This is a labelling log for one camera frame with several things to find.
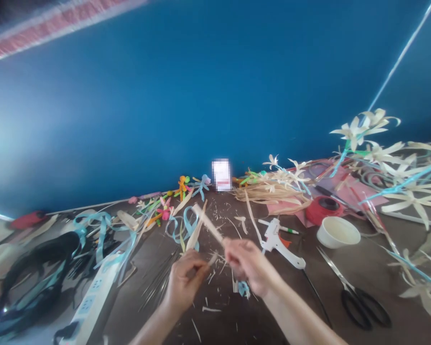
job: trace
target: tape roll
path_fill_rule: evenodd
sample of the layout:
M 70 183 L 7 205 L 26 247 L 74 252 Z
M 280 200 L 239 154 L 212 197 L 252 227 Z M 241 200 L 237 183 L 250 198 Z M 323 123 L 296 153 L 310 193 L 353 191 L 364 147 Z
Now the tape roll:
M 315 225 L 320 226 L 325 217 L 340 217 L 343 206 L 328 196 L 316 197 L 305 210 L 306 218 Z

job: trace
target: pink cloth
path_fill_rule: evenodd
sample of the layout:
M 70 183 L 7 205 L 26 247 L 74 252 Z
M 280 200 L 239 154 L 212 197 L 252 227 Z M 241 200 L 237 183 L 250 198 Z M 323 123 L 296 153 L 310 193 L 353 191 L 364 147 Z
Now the pink cloth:
M 312 169 L 313 169 L 313 173 L 316 176 L 319 176 L 319 174 L 322 173 L 326 169 L 326 167 L 323 165 L 318 165 L 318 166 L 312 167 Z M 339 198 L 341 198 L 343 201 L 346 201 L 348 204 L 362 209 L 361 206 L 358 206 L 358 200 L 353 195 L 352 191 L 349 189 L 349 186 L 353 187 L 353 189 L 358 193 L 358 195 L 363 200 L 366 198 L 366 196 L 370 197 L 372 195 L 377 194 L 377 192 L 374 189 L 372 189 L 371 187 L 366 186 L 365 184 L 359 182 L 358 179 L 355 179 L 352 176 L 348 176 L 348 178 L 346 179 L 346 183 L 343 184 L 343 186 L 340 188 L 339 191 L 335 192 L 334 187 L 336 185 L 338 185 L 338 183 L 347 174 L 347 172 L 348 172 L 348 170 L 346 170 L 345 168 L 339 167 L 337 170 L 337 173 L 335 174 L 335 176 L 333 178 L 331 178 L 331 179 L 323 178 L 321 181 L 319 181 L 318 184 L 320 186 L 326 188 L 327 190 L 335 193 Z M 308 171 L 304 172 L 304 174 L 305 174 L 305 177 L 312 178 Z M 321 193 L 316 191 L 316 189 L 314 187 L 308 186 L 308 188 L 310 189 L 310 192 L 313 194 L 313 196 L 321 195 Z M 384 203 L 387 203 L 388 200 L 386 198 L 384 198 L 383 196 L 378 196 L 378 197 L 372 199 L 372 202 L 373 202 L 374 206 L 377 206 L 377 205 L 382 205 Z M 307 224 L 305 224 L 305 212 L 304 211 L 294 212 L 294 211 L 288 210 L 288 208 L 297 208 L 297 207 L 298 207 L 298 205 L 296 205 L 296 204 L 284 202 L 284 201 L 280 201 L 279 204 L 276 204 L 276 205 L 267 205 L 269 214 L 272 214 L 272 213 L 273 214 L 286 214 L 286 215 L 295 214 L 307 228 L 313 226 L 314 224 L 311 224 L 311 222 L 306 222 Z

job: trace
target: white bowl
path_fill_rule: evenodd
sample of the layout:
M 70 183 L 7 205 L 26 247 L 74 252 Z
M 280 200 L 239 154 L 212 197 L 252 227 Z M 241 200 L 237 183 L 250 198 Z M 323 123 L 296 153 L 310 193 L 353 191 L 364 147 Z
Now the white bowl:
M 323 246 L 330 249 L 358 244 L 361 240 L 361 234 L 356 227 L 340 217 L 324 218 L 317 237 Z

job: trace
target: white power strip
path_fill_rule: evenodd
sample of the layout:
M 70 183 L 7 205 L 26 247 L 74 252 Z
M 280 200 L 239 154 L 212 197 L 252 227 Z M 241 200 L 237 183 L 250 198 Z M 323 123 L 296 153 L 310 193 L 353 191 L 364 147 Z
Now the white power strip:
M 72 336 L 63 338 L 59 345 L 86 345 L 120 269 L 120 255 L 115 253 L 105 259 L 73 316 L 71 324 L 77 322 L 77 326 Z

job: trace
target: red tool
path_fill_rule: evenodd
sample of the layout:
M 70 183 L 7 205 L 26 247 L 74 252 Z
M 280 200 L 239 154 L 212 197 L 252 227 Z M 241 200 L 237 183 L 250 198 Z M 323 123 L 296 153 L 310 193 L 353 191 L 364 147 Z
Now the red tool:
M 318 196 L 306 208 L 305 216 L 307 220 L 320 226 L 325 217 L 340 217 L 343 211 L 343 206 L 334 198 Z
M 46 220 L 48 216 L 43 211 L 35 211 L 15 219 L 9 225 L 11 230 L 25 230 Z

